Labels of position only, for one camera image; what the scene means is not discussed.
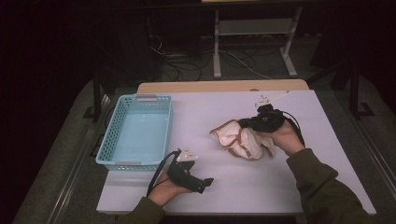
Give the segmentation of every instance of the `olive green sleeve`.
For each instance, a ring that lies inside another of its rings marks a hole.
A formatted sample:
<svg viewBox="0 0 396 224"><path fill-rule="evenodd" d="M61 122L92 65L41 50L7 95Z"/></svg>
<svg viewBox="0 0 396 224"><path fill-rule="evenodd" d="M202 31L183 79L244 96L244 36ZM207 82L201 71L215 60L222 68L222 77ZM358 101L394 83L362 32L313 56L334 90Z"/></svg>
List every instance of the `olive green sleeve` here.
<svg viewBox="0 0 396 224"><path fill-rule="evenodd" d="M122 217L117 224L157 224L164 215L165 211L160 206L143 197L136 208Z"/></svg>
<svg viewBox="0 0 396 224"><path fill-rule="evenodd" d="M287 159L293 172L301 204L310 224L374 223L354 192L336 180L338 173L321 163L306 148Z"/></svg>

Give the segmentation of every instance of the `beige fabric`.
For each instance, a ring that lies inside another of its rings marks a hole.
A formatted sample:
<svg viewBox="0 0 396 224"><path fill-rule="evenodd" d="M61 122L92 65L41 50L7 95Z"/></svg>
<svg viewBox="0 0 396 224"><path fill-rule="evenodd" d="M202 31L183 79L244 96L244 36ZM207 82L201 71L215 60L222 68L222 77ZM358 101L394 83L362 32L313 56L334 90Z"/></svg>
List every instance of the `beige fabric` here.
<svg viewBox="0 0 396 224"><path fill-rule="evenodd" d="M242 129L238 120L231 119L218 128L211 130L210 135L219 142L223 149L237 157L257 160L265 149L270 157L274 157L274 142L271 138L261 137L250 128Z"/></svg>

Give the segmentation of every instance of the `hand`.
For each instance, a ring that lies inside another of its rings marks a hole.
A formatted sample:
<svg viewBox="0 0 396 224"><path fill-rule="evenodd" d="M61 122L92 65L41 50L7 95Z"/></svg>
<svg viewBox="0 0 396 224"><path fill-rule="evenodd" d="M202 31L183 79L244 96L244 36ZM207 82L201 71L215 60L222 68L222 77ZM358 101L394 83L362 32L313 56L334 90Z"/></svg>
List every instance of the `hand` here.
<svg viewBox="0 0 396 224"><path fill-rule="evenodd" d="M285 120L282 127L273 133L257 132L257 135L271 138L274 144L283 149L288 156L305 148L298 138L297 133L287 120Z"/></svg>
<svg viewBox="0 0 396 224"><path fill-rule="evenodd" d="M163 207L168 204L172 199L181 193L191 192L181 186L174 184L170 179L165 169L157 179L157 184L149 194L148 198L154 203Z"/></svg>

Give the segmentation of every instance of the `plastic basket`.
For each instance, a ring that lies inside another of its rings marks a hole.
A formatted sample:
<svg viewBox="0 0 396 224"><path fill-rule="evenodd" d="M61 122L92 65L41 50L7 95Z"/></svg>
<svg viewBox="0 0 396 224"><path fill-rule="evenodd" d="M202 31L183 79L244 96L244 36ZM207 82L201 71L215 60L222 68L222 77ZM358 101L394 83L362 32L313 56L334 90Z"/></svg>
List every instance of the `plastic basket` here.
<svg viewBox="0 0 396 224"><path fill-rule="evenodd" d="M96 162L111 171L156 170L167 152L171 119L170 95L122 95Z"/></svg>

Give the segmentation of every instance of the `person's left hand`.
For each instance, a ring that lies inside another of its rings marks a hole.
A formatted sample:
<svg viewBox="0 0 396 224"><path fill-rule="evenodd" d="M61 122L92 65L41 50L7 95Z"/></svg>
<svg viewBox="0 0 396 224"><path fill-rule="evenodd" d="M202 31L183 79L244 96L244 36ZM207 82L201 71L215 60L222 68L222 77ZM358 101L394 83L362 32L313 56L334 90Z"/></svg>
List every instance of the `person's left hand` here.
<svg viewBox="0 0 396 224"><path fill-rule="evenodd" d="M152 189L148 198L154 203L163 207L168 204L172 199L181 193L191 192L189 189L183 188L174 184L170 179L165 169L157 179L154 189Z"/></svg>

